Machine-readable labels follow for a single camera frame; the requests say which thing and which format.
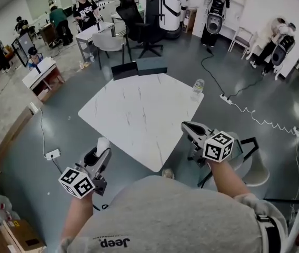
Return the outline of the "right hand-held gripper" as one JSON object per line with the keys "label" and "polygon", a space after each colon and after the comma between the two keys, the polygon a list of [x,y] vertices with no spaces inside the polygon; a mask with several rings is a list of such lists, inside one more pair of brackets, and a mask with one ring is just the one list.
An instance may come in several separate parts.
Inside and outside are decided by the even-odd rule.
{"label": "right hand-held gripper", "polygon": [[181,130],[195,147],[188,159],[200,166],[206,160],[221,163],[232,153],[234,138],[224,131],[214,133],[206,125],[192,121],[182,122]]}

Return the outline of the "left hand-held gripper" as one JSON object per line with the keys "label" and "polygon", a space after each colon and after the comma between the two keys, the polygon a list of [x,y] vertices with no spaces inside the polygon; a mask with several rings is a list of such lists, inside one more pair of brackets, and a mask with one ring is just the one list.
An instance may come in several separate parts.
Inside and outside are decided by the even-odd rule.
{"label": "left hand-held gripper", "polygon": [[96,192],[100,196],[104,194],[107,186],[105,179],[100,176],[105,171],[112,156],[111,148],[107,148],[99,157],[96,155],[97,147],[92,148],[85,154],[84,166],[93,167],[94,178],[87,172],[81,172],[74,168],[67,167],[61,174],[58,181],[64,189],[74,197],[83,199],[89,193]]}

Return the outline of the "small white object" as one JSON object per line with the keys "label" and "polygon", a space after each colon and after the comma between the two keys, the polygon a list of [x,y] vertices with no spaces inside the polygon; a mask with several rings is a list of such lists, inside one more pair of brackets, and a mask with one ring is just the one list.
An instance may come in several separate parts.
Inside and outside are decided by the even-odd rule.
{"label": "small white object", "polygon": [[96,153],[95,153],[96,156],[100,157],[104,153],[104,151],[110,147],[111,147],[111,145],[107,138],[105,138],[105,137],[98,138],[97,146],[96,146]]}

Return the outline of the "black box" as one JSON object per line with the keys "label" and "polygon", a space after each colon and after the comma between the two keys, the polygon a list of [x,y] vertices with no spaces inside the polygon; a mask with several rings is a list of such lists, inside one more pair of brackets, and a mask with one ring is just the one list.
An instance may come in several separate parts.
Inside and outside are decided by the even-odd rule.
{"label": "black box", "polygon": [[130,62],[111,67],[113,80],[120,80],[138,75],[137,63]]}

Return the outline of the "person's right forearm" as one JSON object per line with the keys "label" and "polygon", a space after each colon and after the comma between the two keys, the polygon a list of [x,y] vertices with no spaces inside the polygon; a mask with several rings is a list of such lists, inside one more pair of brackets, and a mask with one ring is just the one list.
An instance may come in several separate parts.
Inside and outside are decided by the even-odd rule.
{"label": "person's right forearm", "polygon": [[227,161],[208,160],[207,163],[210,166],[218,192],[231,198],[251,193]]}

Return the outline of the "brown cardboard box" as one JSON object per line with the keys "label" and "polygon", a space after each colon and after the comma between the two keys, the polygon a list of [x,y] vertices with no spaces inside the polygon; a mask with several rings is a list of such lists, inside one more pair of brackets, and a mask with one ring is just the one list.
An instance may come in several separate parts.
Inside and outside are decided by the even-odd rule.
{"label": "brown cardboard box", "polygon": [[4,220],[0,226],[0,253],[44,253],[47,246],[26,220]]}

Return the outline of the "tall cardboard box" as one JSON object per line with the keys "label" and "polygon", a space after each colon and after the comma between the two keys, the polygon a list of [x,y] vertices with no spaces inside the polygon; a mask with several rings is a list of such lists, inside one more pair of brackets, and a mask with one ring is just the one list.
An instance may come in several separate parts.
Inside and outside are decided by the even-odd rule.
{"label": "tall cardboard box", "polygon": [[194,27],[198,7],[187,8],[182,25],[182,32],[191,33]]}

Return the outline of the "clear water bottle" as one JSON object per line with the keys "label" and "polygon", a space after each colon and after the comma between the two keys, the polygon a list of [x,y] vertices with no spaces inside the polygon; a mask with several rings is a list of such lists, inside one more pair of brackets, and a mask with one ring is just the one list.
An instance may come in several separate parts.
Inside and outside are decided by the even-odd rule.
{"label": "clear water bottle", "polygon": [[203,89],[204,89],[204,80],[202,79],[197,79],[194,86],[193,86],[193,92],[191,95],[191,99],[193,101],[198,101],[199,99],[201,99],[204,95],[203,95]]}

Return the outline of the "grey shell chair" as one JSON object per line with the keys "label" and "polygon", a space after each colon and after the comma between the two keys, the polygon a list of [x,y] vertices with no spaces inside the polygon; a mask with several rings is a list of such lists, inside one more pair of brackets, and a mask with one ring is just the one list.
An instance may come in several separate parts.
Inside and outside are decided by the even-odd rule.
{"label": "grey shell chair", "polygon": [[229,165],[248,187],[265,184],[270,172],[262,162],[257,139],[252,137],[240,140],[234,132],[230,132],[229,135],[235,138],[233,151],[227,158]]}
{"label": "grey shell chair", "polygon": [[122,64],[125,63],[125,43],[124,38],[120,36],[111,36],[103,32],[93,34],[92,36],[93,44],[97,48],[97,56],[99,62],[99,68],[102,69],[100,52],[103,51],[109,58],[109,52],[122,52]]}

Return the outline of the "white top wooden desk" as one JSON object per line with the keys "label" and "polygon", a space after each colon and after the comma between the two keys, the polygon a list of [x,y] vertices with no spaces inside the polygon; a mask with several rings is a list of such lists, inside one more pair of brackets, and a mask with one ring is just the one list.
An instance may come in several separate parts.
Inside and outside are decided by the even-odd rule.
{"label": "white top wooden desk", "polygon": [[55,60],[46,57],[23,78],[23,83],[42,103],[46,103],[65,81]]}

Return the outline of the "white black backpack device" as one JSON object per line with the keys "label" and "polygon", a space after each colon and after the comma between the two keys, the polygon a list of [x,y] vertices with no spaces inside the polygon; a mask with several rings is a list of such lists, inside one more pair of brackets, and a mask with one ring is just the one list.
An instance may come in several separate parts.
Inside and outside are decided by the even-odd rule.
{"label": "white black backpack device", "polygon": [[280,66],[285,60],[287,54],[292,50],[295,45],[294,33],[296,26],[293,23],[289,23],[281,32],[279,39],[277,40],[276,47],[272,53],[271,61],[274,66]]}
{"label": "white black backpack device", "polygon": [[226,13],[225,0],[211,0],[207,7],[206,28],[210,34],[219,34]]}

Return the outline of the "grey metal table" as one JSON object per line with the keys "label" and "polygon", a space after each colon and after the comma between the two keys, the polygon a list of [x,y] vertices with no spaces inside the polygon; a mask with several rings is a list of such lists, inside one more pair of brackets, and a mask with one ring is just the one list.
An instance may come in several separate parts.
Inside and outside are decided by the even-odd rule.
{"label": "grey metal table", "polygon": [[96,54],[96,47],[93,44],[93,36],[105,32],[110,32],[112,36],[115,36],[114,25],[114,23],[110,22],[99,22],[75,36],[83,62],[89,62],[89,55],[91,53]]}

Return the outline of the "black office chair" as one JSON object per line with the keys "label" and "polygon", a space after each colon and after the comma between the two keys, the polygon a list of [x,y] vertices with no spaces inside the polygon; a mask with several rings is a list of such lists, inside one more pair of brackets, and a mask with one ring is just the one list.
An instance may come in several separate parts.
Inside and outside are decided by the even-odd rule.
{"label": "black office chair", "polygon": [[132,49],[142,50],[139,59],[147,51],[156,56],[162,56],[155,48],[163,50],[164,46],[157,43],[164,39],[165,31],[157,27],[155,23],[144,22],[134,0],[120,0],[116,12],[125,23],[126,42],[129,51]]}

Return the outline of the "black framed board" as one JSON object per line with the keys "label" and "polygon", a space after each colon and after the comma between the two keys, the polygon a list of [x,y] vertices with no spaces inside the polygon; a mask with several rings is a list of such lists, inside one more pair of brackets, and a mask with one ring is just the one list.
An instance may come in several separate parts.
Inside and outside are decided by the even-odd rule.
{"label": "black framed board", "polygon": [[34,46],[34,43],[28,33],[20,35],[18,38],[14,39],[11,44],[14,53],[17,55],[20,62],[27,66],[29,60],[28,50]]}

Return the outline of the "brown wooden cabinet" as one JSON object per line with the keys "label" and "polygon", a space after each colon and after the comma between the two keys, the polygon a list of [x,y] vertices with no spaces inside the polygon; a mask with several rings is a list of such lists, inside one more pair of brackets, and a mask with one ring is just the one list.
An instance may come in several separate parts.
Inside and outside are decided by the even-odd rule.
{"label": "brown wooden cabinet", "polygon": [[52,44],[57,39],[57,33],[54,26],[51,23],[45,24],[38,29],[44,43],[46,45]]}

